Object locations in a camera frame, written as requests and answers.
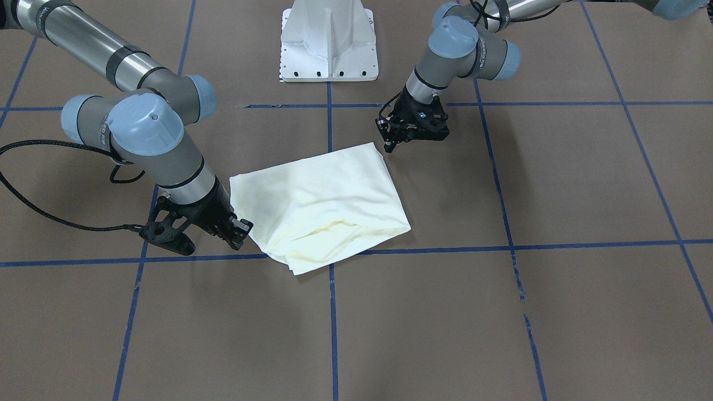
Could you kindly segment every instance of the white cloth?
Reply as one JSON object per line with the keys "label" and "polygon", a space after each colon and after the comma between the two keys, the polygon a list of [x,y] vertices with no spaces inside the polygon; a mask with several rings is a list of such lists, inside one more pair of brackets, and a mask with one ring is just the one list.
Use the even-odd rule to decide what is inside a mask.
{"label": "white cloth", "polygon": [[230,193],[250,237],[295,275],[411,230],[373,143],[231,177]]}

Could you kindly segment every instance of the silver arm segment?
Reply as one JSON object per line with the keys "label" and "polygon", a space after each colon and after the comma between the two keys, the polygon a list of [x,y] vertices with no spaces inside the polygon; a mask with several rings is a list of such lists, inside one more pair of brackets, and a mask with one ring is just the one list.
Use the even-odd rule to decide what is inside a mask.
{"label": "silver arm segment", "polygon": [[[117,163],[141,166],[159,185],[163,194],[140,236],[189,255],[195,246],[183,231],[194,224],[239,250],[252,223],[237,220],[227,191],[184,129],[215,110],[212,86],[200,76],[177,76],[69,0],[0,1],[3,28],[48,39],[125,92],[77,96],[61,120],[75,142],[111,152]],[[162,210],[169,214],[157,221]]]}
{"label": "silver arm segment", "polygon": [[[433,33],[411,72],[406,85],[387,117],[376,119],[391,153],[401,142],[442,141],[448,134],[448,114],[440,95],[456,78],[509,79],[520,66],[520,49],[493,34],[512,22],[536,19],[565,0],[468,0],[448,2],[431,20]],[[636,4],[665,19],[680,19],[707,3],[707,0],[634,0]]]}

